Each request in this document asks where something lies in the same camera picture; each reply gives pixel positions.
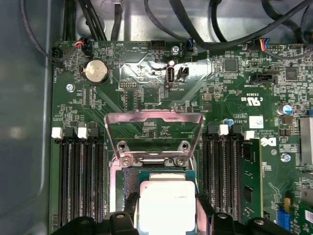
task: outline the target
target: white label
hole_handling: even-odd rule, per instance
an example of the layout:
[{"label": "white label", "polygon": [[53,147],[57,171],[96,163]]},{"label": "white label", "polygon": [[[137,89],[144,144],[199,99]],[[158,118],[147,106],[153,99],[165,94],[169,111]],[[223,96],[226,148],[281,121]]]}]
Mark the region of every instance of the white label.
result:
[{"label": "white label", "polygon": [[305,219],[308,220],[310,223],[313,223],[313,213],[305,211]]},{"label": "white label", "polygon": [[263,129],[263,116],[249,116],[250,129]]}]

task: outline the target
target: black ram slot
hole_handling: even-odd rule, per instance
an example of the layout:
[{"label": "black ram slot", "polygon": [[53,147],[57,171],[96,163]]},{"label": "black ram slot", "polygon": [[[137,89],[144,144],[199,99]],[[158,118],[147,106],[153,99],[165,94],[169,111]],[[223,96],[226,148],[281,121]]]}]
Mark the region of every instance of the black ram slot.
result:
[{"label": "black ram slot", "polygon": [[226,193],[226,197],[225,197],[225,207],[226,207],[226,212],[231,214],[231,208],[232,208],[232,176],[231,176],[231,165],[230,165],[230,161],[231,161],[232,155],[230,153],[230,141],[229,141],[229,137],[226,137],[226,139],[224,140],[224,176],[225,176],[225,193]]},{"label": "black ram slot", "polygon": [[242,150],[242,141],[235,141],[234,142],[234,148],[236,152],[236,158],[235,158],[235,169],[236,169],[236,205],[237,205],[237,220],[241,221],[241,199],[239,196],[239,191],[240,191],[240,159],[243,157],[243,150]]},{"label": "black ram slot", "polygon": [[62,142],[60,146],[60,168],[59,168],[59,223],[60,227],[64,225],[64,158],[66,156],[66,145]]}]

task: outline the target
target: green circuit board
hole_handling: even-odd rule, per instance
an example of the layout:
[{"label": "green circuit board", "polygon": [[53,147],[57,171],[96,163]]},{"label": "green circuit board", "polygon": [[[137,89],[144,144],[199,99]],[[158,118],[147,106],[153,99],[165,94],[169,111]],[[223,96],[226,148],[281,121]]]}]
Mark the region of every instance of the green circuit board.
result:
[{"label": "green circuit board", "polygon": [[[58,47],[67,51],[73,45],[74,42],[60,42]],[[173,46],[179,47],[176,55],[171,51]],[[251,216],[265,214],[276,221],[277,210],[284,207],[285,197],[296,202],[301,188],[313,187],[311,175],[302,173],[311,166],[300,161],[298,125],[300,117],[307,117],[313,100],[313,58],[280,61],[258,49],[251,50],[249,45],[239,45],[228,51],[201,51],[195,45],[192,52],[185,51],[184,43],[179,42],[93,42],[92,47],[94,58],[104,61],[110,68],[104,84],[92,85],[81,75],[81,67],[90,59],[81,50],[67,59],[62,68],[54,70],[52,127],[61,127],[65,132],[77,132],[79,127],[87,127],[90,132],[96,128],[99,141],[88,146],[94,157],[85,172],[79,169],[82,162],[73,160],[76,155],[81,156],[79,142],[73,142],[68,153],[58,141],[52,140],[50,232],[77,216],[89,215],[101,220],[110,211],[109,161],[113,150],[104,124],[104,116],[108,113],[147,109],[201,113],[205,117],[204,135],[209,127],[218,128],[226,119],[233,120],[241,133],[254,131],[254,138],[259,139],[253,140],[254,162],[241,166],[244,168],[242,177],[247,177],[247,183],[241,185],[241,189],[253,189],[253,193],[244,194],[250,204],[242,209],[243,222]],[[285,56],[298,55],[304,50],[302,45],[270,45],[268,49]],[[170,61],[175,64],[177,79],[168,86],[165,77]],[[180,76],[179,72],[185,68],[188,68],[188,74]],[[74,86],[74,91],[67,91],[68,84]],[[291,115],[277,113],[285,104],[292,107]],[[134,142],[134,146],[139,142],[139,147],[145,150],[175,150],[180,141],[195,137],[193,130],[191,124],[155,122],[152,125],[117,125],[112,135],[117,140]],[[194,153],[200,191],[205,188],[203,172],[206,171],[203,138]],[[289,162],[281,160],[284,153],[291,156]],[[72,160],[70,157],[61,160],[60,156],[64,155],[71,156]],[[79,185],[87,179],[76,177],[67,165],[80,177],[88,172],[92,175],[89,190],[100,193],[90,196],[89,209],[79,200],[73,202],[73,197],[80,198],[80,192],[85,190]],[[99,177],[96,183],[93,183],[94,177]],[[119,179],[117,189],[119,210],[124,203],[123,179]],[[60,188],[67,189],[60,193]],[[62,200],[69,204],[67,208],[75,207],[75,212],[61,208]]]}]

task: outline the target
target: cable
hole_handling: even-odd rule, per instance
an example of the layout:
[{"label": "cable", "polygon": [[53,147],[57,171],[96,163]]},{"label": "cable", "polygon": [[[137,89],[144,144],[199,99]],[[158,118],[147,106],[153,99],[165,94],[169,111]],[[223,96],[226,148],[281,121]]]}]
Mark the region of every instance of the cable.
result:
[{"label": "cable", "polygon": [[69,14],[68,14],[68,39],[70,41],[76,40],[76,2],[69,0]]},{"label": "cable", "polygon": [[99,17],[96,13],[96,11],[94,10],[93,8],[93,5],[91,4],[90,0],[84,0],[86,6],[87,6],[87,11],[89,12],[93,22],[94,22],[94,25],[95,25],[95,30],[98,32],[98,37],[101,41],[107,41],[107,37],[106,35],[104,34],[104,30],[103,30],[103,27],[101,25],[101,22],[99,20]]},{"label": "cable", "polygon": [[98,37],[98,34],[96,32],[96,29],[95,29],[95,25],[93,24],[93,21],[92,21],[92,18],[86,8],[86,5],[84,3],[84,0],[78,0],[79,4],[80,4],[80,7],[82,8],[83,10],[83,13],[84,13],[84,16],[86,18],[86,22],[88,24],[88,27],[90,29],[90,32],[91,32],[91,35],[93,37],[93,39],[95,41],[99,41],[99,37]]},{"label": "cable", "polygon": [[194,28],[194,26],[192,25],[181,1],[180,0],[169,0],[169,1],[170,1],[171,6],[172,6],[172,9],[174,10],[175,14],[177,15],[182,26],[191,35],[191,37],[197,42],[197,44],[206,50],[225,50],[225,49],[228,49],[230,47],[235,47],[237,45],[244,44],[248,41],[251,41],[254,38],[259,38],[259,37],[267,34],[268,32],[272,31],[277,26],[279,26],[281,23],[283,23],[284,21],[289,19],[291,16],[293,16],[294,14],[299,12],[301,9],[305,8],[310,3],[313,2],[313,0],[304,0],[303,2],[298,4],[296,7],[291,9],[289,12],[287,12],[285,15],[280,17],[278,20],[274,21],[273,23],[270,23],[266,27],[254,32],[252,34],[249,34],[243,38],[233,40],[230,42],[226,42],[226,43],[205,43],[203,41],[203,39],[201,38],[201,36],[196,31],[196,29]]},{"label": "cable", "polygon": [[115,4],[114,25],[111,33],[111,41],[117,41],[119,31],[121,29],[121,22],[122,22],[122,6],[120,4]]},{"label": "cable", "polygon": [[45,50],[39,45],[37,39],[34,36],[33,31],[31,30],[31,27],[29,25],[29,21],[27,18],[27,13],[26,13],[26,6],[25,6],[25,0],[21,0],[20,2],[20,9],[21,9],[21,14],[22,14],[22,20],[23,24],[25,27],[25,30],[27,32],[27,36],[29,37],[30,41],[34,44],[35,48],[46,58],[53,62],[63,62],[67,60],[76,50],[75,47],[72,47],[62,58],[56,58],[51,55],[49,55]]},{"label": "cable", "polygon": [[310,44],[310,42],[305,38],[305,35],[304,35],[304,26],[305,26],[305,23],[307,21],[307,17],[308,17],[308,14],[309,14],[309,9],[310,7],[312,6],[312,4],[310,4],[309,6],[307,6],[307,8],[304,10],[303,12],[303,15],[302,15],[302,18],[301,18],[301,24],[300,24],[300,28],[301,28],[301,39],[303,41],[303,44],[309,48],[313,48],[313,45]]},{"label": "cable", "polygon": [[145,6],[145,10],[146,10],[146,14],[149,17],[149,19],[151,20],[151,22],[159,29],[161,29],[163,32],[167,33],[168,35],[172,36],[173,38],[178,39],[179,41],[185,41],[186,38],[185,37],[181,37],[177,34],[175,34],[174,32],[170,31],[168,28],[164,27],[160,21],[158,21],[158,19],[154,16],[154,14],[152,13],[150,7],[149,7],[149,0],[143,0],[144,6]]},{"label": "cable", "polygon": [[[282,17],[282,14],[276,11],[273,6],[270,4],[269,0],[261,0],[263,9],[265,10],[266,14],[271,17],[274,21],[278,20]],[[290,30],[293,31],[296,41],[298,43],[302,43],[301,39],[301,29],[300,27],[292,20],[287,19],[285,22],[282,23],[284,26],[288,27]]]},{"label": "cable", "polygon": [[298,60],[298,59],[303,59],[305,57],[308,57],[309,55],[311,55],[313,53],[313,50],[307,51],[301,55],[297,55],[297,56],[279,56],[277,54],[274,54],[268,50],[264,51],[266,54],[271,55],[279,60]]},{"label": "cable", "polygon": [[62,40],[68,40],[68,15],[69,15],[69,0],[64,0],[64,12],[63,12],[63,34]]},{"label": "cable", "polygon": [[220,40],[221,43],[227,42],[226,38],[223,36],[219,24],[217,22],[217,7],[221,3],[222,0],[211,0],[211,22],[214,33],[216,34],[217,38]]}]

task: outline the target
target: capacitor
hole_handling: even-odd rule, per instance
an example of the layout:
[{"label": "capacitor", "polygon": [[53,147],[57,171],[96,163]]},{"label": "capacitor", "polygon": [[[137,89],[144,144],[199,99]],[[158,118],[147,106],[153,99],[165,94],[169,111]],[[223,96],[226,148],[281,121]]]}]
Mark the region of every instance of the capacitor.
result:
[{"label": "capacitor", "polygon": [[225,119],[223,120],[223,124],[227,124],[229,127],[231,127],[234,123],[235,123],[235,122],[234,122],[233,119],[227,119],[227,118],[225,118]]},{"label": "capacitor", "polygon": [[286,114],[291,114],[292,113],[292,108],[290,105],[280,105],[277,109],[277,113],[279,115],[286,115]]}]

